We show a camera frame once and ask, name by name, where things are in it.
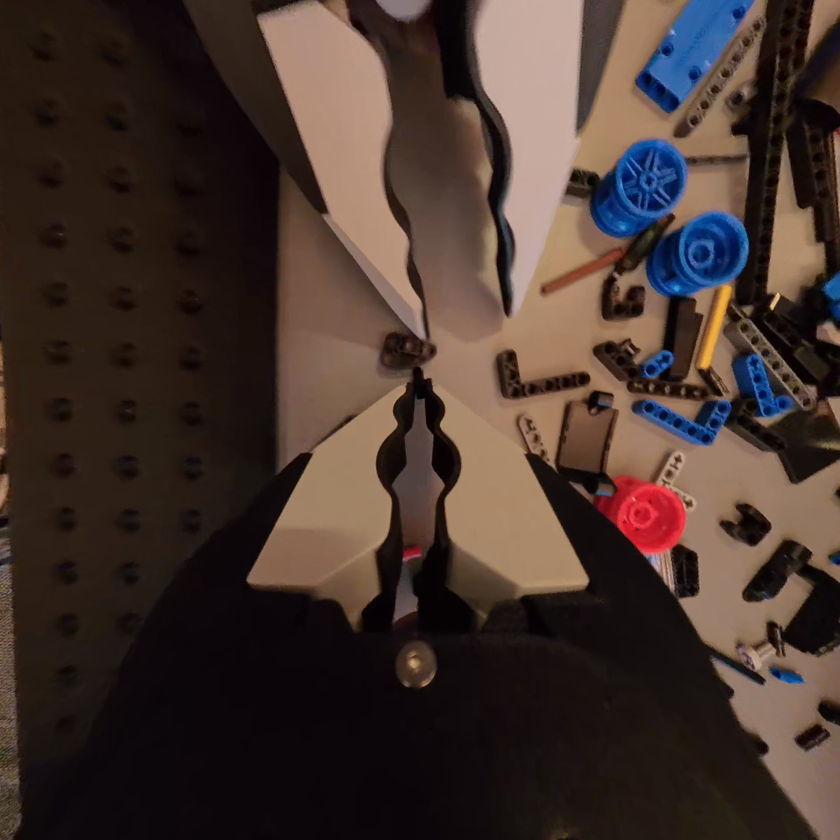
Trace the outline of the grey holed beam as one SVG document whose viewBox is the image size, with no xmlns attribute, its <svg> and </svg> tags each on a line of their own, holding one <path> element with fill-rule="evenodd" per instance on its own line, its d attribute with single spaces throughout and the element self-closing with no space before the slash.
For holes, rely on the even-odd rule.
<svg viewBox="0 0 840 840">
<path fill-rule="evenodd" d="M 757 354 L 769 382 L 788 395 L 802 411 L 816 408 L 816 392 L 794 373 L 779 351 L 749 318 L 732 320 L 723 330 L 731 346 L 743 354 Z"/>
</svg>

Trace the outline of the black wedge panel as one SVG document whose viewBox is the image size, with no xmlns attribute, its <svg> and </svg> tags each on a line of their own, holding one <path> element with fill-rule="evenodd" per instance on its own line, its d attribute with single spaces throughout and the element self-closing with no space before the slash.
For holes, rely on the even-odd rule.
<svg viewBox="0 0 840 840">
<path fill-rule="evenodd" d="M 800 485 L 839 461 L 839 425 L 834 406 L 820 401 L 811 411 L 785 415 L 770 425 L 784 442 L 778 457 L 792 485 Z"/>
</svg>

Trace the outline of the short blue beam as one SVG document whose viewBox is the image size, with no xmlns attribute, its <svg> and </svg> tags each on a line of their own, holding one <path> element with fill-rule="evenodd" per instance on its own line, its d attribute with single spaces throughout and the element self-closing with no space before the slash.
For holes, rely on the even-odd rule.
<svg viewBox="0 0 840 840">
<path fill-rule="evenodd" d="M 731 366 L 741 396 L 754 400 L 757 414 L 765 418 L 777 416 L 776 394 L 761 357 L 757 353 L 741 353 Z"/>
</svg>

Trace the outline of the dark rod connector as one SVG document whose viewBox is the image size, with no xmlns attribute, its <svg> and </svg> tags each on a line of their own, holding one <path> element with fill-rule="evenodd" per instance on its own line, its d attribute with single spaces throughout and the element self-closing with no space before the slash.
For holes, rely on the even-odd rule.
<svg viewBox="0 0 840 840">
<path fill-rule="evenodd" d="M 653 252 L 665 231 L 675 221 L 676 215 L 668 213 L 658 221 L 651 224 L 645 231 L 637 234 L 626 247 L 623 255 L 618 259 L 613 268 L 613 274 L 621 277 L 624 274 L 638 268 L 640 264 Z"/>
</svg>

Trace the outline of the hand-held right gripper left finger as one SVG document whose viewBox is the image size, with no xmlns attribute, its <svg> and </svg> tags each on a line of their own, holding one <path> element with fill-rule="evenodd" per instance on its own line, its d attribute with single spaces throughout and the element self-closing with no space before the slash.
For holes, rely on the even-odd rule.
<svg viewBox="0 0 840 840">
<path fill-rule="evenodd" d="M 248 574 L 260 592 L 338 603 L 351 626 L 392 628 L 403 569 L 394 484 L 417 386 L 395 388 L 315 447 Z"/>
</svg>

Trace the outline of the black fork connector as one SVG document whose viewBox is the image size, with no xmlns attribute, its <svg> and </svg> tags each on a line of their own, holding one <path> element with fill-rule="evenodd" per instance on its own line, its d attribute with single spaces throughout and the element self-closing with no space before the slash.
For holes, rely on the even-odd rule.
<svg viewBox="0 0 840 840">
<path fill-rule="evenodd" d="M 750 547 L 757 546 L 772 530 L 771 521 L 756 507 L 747 502 L 736 504 L 736 521 L 721 519 L 720 528 L 732 539 Z"/>
</svg>

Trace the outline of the dark perforated panel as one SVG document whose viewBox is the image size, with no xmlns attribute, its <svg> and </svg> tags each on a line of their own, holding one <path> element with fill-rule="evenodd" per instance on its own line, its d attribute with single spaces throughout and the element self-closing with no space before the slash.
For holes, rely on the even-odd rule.
<svg viewBox="0 0 840 840">
<path fill-rule="evenodd" d="M 2 2 L 22 775 L 275 465 L 277 161 L 182 2 Z"/>
</svg>

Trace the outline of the long dark axle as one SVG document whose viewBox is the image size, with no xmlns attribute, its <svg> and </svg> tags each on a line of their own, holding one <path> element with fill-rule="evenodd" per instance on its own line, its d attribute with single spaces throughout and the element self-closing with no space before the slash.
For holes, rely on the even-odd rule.
<svg viewBox="0 0 840 840">
<path fill-rule="evenodd" d="M 729 657 L 728 655 L 723 654 L 722 652 L 718 651 L 712 646 L 706 645 L 705 647 L 710 659 L 716 665 L 720 665 L 735 673 L 738 673 L 745 679 L 752 681 L 754 684 L 757 684 L 759 686 L 766 685 L 766 678 L 761 676 L 759 672 L 753 670 L 751 667 L 745 665 L 740 660 L 736 660 L 732 657 Z"/>
</svg>

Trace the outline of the blue wheel rim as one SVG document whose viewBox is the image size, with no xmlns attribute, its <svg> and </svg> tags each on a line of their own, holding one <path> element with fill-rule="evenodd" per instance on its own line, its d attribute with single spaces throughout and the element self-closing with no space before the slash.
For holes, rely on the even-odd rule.
<svg viewBox="0 0 840 840">
<path fill-rule="evenodd" d="M 632 237 L 675 211 L 687 180 L 686 159 L 674 145 L 635 142 L 594 189 L 591 219 L 604 235 Z"/>
<path fill-rule="evenodd" d="M 744 270 L 749 236 L 737 217 L 709 212 L 667 233 L 646 259 L 648 284 L 659 295 L 689 297 L 728 284 Z"/>
</svg>

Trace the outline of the blue panel piece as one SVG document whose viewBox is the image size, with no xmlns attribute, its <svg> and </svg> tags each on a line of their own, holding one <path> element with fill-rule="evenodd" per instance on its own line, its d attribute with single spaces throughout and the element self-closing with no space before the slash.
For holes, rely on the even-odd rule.
<svg viewBox="0 0 840 840">
<path fill-rule="evenodd" d="M 636 88 L 662 111 L 676 111 L 731 43 L 752 5 L 689 1 L 640 70 Z"/>
</svg>

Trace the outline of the short black angled beam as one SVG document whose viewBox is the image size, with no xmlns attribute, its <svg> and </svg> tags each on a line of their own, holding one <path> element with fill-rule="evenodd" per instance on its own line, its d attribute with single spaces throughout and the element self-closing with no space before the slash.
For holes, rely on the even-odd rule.
<svg viewBox="0 0 840 840">
<path fill-rule="evenodd" d="M 605 341 L 592 349 L 592 354 L 619 382 L 636 382 L 643 378 L 638 360 L 640 348 L 631 340 Z"/>
</svg>

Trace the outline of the tall black brick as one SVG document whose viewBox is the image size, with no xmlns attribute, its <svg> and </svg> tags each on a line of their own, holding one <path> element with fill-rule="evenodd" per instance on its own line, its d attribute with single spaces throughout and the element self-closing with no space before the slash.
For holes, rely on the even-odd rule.
<svg viewBox="0 0 840 840">
<path fill-rule="evenodd" d="M 693 297 L 672 297 L 668 303 L 663 350 L 671 352 L 674 360 L 662 378 L 667 382 L 682 382 L 690 373 L 700 336 L 703 316 L 697 311 Z"/>
</svg>

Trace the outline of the bulky black piece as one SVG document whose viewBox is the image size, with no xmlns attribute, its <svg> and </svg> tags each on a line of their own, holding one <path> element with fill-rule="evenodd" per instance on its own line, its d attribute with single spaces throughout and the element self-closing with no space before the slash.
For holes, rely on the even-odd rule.
<svg viewBox="0 0 840 840">
<path fill-rule="evenodd" d="M 839 646 L 839 582 L 810 564 L 798 575 L 811 586 L 808 597 L 783 630 L 787 647 L 822 657 Z"/>
</svg>

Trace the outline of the light grey thin liftarm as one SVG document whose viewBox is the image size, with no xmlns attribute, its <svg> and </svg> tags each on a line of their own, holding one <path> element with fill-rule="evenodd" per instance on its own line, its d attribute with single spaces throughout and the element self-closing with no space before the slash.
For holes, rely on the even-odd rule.
<svg viewBox="0 0 840 840">
<path fill-rule="evenodd" d="M 663 487 L 672 491 L 672 493 L 681 501 L 686 513 L 691 513 L 697 509 L 696 499 L 682 489 L 678 488 L 676 485 L 676 480 L 678 479 L 685 464 L 686 455 L 678 450 L 673 451 L 665 458 L 663 464 L 660 466 L 658 473 L 654 478 L 654 484 L 658 487 Z"/>
<path fill-rule="evenodd" d="M 549 450 L 543 442 L 543 438 L 533 418 L 527 413 L 520 413 L 517 416 L 517 426 L 528 452 L 540 458 L 549 467 L 553 467 Z"/>
</svg>

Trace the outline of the black flat panel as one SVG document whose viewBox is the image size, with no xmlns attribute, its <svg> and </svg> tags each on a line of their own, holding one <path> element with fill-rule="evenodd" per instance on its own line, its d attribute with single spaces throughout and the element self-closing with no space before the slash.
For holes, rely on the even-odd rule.
<svg viewBox="0 0 840 840">
<path fill-rule="evenodd" d="M 610 392 L 593 391 L 583 400 L 569 402 L 555 457 L 559 474 L 580 485 L 606 480 L 617 418 Z"/>
</svg>

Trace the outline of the blue L beam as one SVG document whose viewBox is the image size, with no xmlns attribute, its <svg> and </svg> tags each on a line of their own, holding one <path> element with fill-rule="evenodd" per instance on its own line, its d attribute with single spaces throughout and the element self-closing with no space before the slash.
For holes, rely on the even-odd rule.
<svg viewBox="0 0 840 840">
<path fill-rule="evenodd" d="M 683 416 L 653 400 L 633 403 L 633 413 L 688 445 L 712 446 L 732 412 L 729 401 L 704 402 L 694 418 Z"/>
</svg>

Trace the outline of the small black L beam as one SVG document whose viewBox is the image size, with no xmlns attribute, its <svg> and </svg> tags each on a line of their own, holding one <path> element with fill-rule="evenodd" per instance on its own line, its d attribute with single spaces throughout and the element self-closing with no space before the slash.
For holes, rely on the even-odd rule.
<svg viewBox="0 0 840 840">
<path fill-rule="evenodd" d="M 646 303 L 646 287 L 632 286 L 621 292 L 620 277 L 611 273 L 604 281 L 602 288 L 602 318 L 609 322 L 628 321 L 638 319 L 644 314 Z"/>
</svg>

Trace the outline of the black straight beam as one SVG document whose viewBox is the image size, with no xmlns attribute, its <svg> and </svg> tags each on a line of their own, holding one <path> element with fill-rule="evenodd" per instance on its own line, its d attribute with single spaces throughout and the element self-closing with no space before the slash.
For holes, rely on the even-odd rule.
<svg viewBox="0 0 840 840">
<path fill-rule="evenodd" d="M 651 399 L 669 398 L 702 403 L 711 398 L 711 391 L 704 385 L 643 377 L 629 380 L 626 389 L 631 394 Z"/>
</svg>

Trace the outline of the brown axle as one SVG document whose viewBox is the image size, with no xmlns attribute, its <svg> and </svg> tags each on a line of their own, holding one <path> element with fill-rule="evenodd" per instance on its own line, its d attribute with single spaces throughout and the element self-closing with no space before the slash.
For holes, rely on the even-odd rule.
<svg viewBox="0 0 840 840">
<path fill-rule="evenodd" d="M 544 297 L 553 294 L 575 282 L 587 278 L 614 264 L 624 256 L 625 248 L 613 248 L 602 255 L 570 269 L 563 274 L 544 282 L 540 287 L 540 294 Z"/>
</svg>

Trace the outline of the long black connector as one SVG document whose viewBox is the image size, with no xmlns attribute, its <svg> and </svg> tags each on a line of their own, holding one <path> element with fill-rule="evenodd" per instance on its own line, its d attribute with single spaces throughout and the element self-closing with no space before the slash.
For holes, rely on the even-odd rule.
<svg viewBox="0 0 840 840">
<path fill-rule="evenodd" d="M 809 564 L 812 556 L 813 552 L 804 544 L 792 539 L 782 540 L 744 587 L 742 599 L 747 603 L 774 599 L 781 593 L 791 576 L 798 574 Z"/>
</svg>

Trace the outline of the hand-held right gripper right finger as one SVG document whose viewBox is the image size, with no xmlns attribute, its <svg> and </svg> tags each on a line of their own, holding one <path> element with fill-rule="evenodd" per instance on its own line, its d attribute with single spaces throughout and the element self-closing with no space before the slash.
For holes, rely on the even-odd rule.
<svg viewBox="0 0 840 840">
<path fill-rule="evenodd" d="M 445 388 L 423 383 L 432 467 L 443 483 L 420 570 L 420 624 L 473 632 L 528 596 L 584 592 L 589 576 L 540 483 L 542 461 Z"/>
</svg>

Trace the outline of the large black L beam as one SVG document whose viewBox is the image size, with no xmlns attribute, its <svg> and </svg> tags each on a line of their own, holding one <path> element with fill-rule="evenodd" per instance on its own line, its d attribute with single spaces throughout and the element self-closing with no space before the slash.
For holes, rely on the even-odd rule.
<svg viewBox="0 0 840 840">
<path fill-rule="evenodd" d="M 592 381 L 591 375 L 585 371 L 523 379 L 514 350 L 499 352 L 496 363 L 500 394 L 509 401 L 576 390 Z"/>
</svg>

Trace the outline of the long black beam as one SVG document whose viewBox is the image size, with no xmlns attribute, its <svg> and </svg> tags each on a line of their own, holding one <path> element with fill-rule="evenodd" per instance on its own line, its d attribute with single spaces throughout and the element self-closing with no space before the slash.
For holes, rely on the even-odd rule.
<svg viewBox="0 0 840 840">
<path fill-rule="evenodd" d="M 795 83 L 805 63 L 813 6 L 813 1 L 766 5 L 754 94 L 745 122 L 749 172 L 742 223 L 749 255 L 733 293 L 741 307 L 760 302 L 768 289 L 784 134 L 791 121 Z"/>
</svg>

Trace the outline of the dark grey long beam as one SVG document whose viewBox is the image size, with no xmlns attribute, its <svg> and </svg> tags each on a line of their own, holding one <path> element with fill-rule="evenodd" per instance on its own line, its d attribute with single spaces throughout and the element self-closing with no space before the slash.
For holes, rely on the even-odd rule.
<svg viewBox="0 0 840 840">
<path fill-rule="evenodd" d="M 704 122 L 711 107 L 730 83 L 753 44 L 760 39 L 766 25 L 766 17 L 760 15 L 733 36 L 677 122 L 673 134 L 675 139 L 681 140 L 690 136 Z"/>
</svg>

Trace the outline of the red wheel rim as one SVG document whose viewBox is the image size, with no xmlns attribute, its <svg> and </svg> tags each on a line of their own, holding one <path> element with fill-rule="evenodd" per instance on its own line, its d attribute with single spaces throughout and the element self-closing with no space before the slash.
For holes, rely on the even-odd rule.
<svg viewBox="0 0 840 840">
<path fill-rule="evenodd" d="M 642 554 L 672 550 L 686 528 L 686 507 L 671 489 L 633 476 L 617 476 L 609 497 L 595 497 L 595 508 Z"/>
</svg>

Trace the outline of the yellow axle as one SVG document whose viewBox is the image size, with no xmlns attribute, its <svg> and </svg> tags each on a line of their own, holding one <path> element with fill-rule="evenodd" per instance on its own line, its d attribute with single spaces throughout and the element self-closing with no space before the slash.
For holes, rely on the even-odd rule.
<svg viewBox="0 0 840 840">
<path fill-rule="evenodd" d="M 695 365 L 698 371 L 707 371 L 711 367 L 715 349 L 727 317 L 732 292 L 732 284 L 721 285 L 715 290 L 697 347 Z"/>
</svg>

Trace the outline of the grey white axle pin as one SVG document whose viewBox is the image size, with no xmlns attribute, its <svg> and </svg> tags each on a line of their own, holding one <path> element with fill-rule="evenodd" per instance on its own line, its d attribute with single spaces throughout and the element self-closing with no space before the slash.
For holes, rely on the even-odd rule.
<svg viewBox="0 0 840 840">
<path fill-rule="evenodd" d="M 751 671 L 758 673 L 771 658 L 785 658 L 786 646 L 782 625 L 768 622 L 765 627 L 765 639 L 756 643 L 738 641 L 736 652 L 742 663 Z"/>
</svg>

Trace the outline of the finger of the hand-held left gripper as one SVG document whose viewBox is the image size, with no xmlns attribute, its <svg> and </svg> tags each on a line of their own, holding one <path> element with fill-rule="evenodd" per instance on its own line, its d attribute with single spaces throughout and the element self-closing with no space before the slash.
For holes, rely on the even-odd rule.
<svg viewBox="0 0 840 840">
<path fill-rule="evenodd" d="M 428 340 L 411 225 L 387 172 L 389 82 L 369 39 L 322 2 L 257 14 L 325 209 L 326 225 L 402 324 Z"/>
<path fill-rule="evenodd" d="M 500 299 L 512 318 L 578 149 L 582 2 L 439 1 L 436 35 L 447 98 L 479 114 Z"/>
</svg>

